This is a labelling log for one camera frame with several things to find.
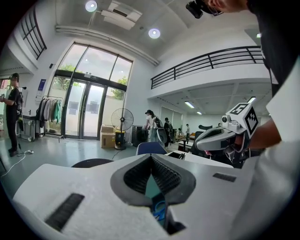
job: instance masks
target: person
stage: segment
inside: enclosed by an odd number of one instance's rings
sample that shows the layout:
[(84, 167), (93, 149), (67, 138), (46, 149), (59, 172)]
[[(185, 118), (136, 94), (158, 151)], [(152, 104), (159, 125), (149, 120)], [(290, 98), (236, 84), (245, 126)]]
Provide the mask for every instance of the person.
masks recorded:
[(146, 117), (146, 125), (144, 126), (144, 129), (149, 129), (149, 142), (158, 142), (158, 133), (157, 130), (154, 127), (154, 118), (156, 117), (154, 115), (154, 112), (151, 110), (147, 110), (147, 112), (145, 112), (145, 114), (147, 115)]
[(170, 122), (169, 122), (168, 118), (165, 118), (164, 130), (165, 130), (165, 134), (167, 135), (167, 142), (165, 143), (165, 147), (168, 147), (169, 142), (171, 142), (171, 139), (170, 139)]
[(186, 131), (186, 134), (187, 134), (186, 139), (188, 140), (188, 139), (189, 139), (189, 126), (188, 126), (188, 124), (187, 124), (187, 131)]
[(9, 155), (11, 157), (18, 154), (18, 147), (17, 147), (17, 137), (15, 134), (15, 125), (17, 122), (17, 100), (20, 96), (20, 88), (19, 88), (19, 74), (14, 73), (12, 74), (11, 78), (11, 85), (14, 87), (10, 92), (8, 99), (4, 97), (1, 98), (1, 102), (5, 103), (6, 106), (6, 122), (7, 122), (7, 131), (8, 136), (11, 141), (11, 148), (8, 150)]
[[(298, 16), (282, 4), (272, 0), (202, 0), (206, 5), (224, 13), (249, 10), (256, 15), (261, 34), (262, 55), (270, 72), (272, 95), (283, 85), (300, 54), (299, 38), (290, 31), (289, 24), (297, 23)], [(249, 147), (263, 149), (281, 141), (273, 119), (257, 128)], [(235, 143), (242, 145), (242, 137)]]

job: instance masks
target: glass door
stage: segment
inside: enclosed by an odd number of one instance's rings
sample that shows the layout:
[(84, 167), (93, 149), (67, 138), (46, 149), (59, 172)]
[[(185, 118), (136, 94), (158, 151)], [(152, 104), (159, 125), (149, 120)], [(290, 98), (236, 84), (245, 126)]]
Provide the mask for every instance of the glass door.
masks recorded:
[(99, 139), (103, 110), (100, 110), (104, 87), (89, 84), (87, 100), (82, 112), (82, 138)]
[(105, 87), (74, 80), (67, 102), (65, 136), (76, 139), (100, 139)]

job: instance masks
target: hand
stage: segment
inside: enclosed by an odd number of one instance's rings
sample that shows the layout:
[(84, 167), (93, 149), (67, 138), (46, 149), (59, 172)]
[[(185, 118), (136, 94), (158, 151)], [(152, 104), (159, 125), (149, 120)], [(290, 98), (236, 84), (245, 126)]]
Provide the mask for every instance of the hand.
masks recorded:
[(241, 146), (243, 144), (243, 136), (242, 135), (237, 135), (235, 137), (235, 142), (236, 145)]

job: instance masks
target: black shirt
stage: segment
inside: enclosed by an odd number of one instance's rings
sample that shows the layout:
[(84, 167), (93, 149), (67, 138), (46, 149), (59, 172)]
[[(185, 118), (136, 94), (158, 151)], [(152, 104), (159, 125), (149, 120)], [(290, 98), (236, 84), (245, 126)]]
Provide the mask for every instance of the black shirt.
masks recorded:
[(6, 117), (7, 118), (16, 118), (17, 117), (17, 105), (16, 102), (18, 100), (20, 96), (20, 91), (18, 88), (14, 88), (11, 90), (9, 96), (8, 96), (8, 100), (12, 100), (15, 103), (10, 105), (6, 105)]
[(164, 129), (166, 134), (169, 134), (169, 128), (170, 128), (169, 123), (165, 122)]
[(296, 30), (299, 25), (298, 9), (290, 2), (274, 0), (248, 0), (247, 5), (258, 20), (265, 65), (276, 78), (272, 79), (274, 96), (300, 54), (299, 31)]

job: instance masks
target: ceiling light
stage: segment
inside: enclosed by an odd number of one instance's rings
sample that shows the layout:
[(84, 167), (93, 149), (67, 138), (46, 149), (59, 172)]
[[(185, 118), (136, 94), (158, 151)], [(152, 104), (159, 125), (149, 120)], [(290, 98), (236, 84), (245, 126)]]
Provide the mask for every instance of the ceiling light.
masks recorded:
[(88, 11), (88, 12), (94, 12), (96, 9), (97, 9), (97, 3), (95, 1), (88, 1), (86, 4), (85, 4), (85, 9)]
[(188, 105), (190, 108), (194, 108), (193, 105), (191, 105), (188, 101), (184, 102), (186, 105)]
[(150, 38), (159, 38), (160, 31), (156, 28), (152, 28), (152, 29), (150, 29), (148, 34), (149, 34)]
[(252, 103), (255, 99), (256, 99), (256, 97), (251, 97), (251, 98), (247, 101), (247, 103)]

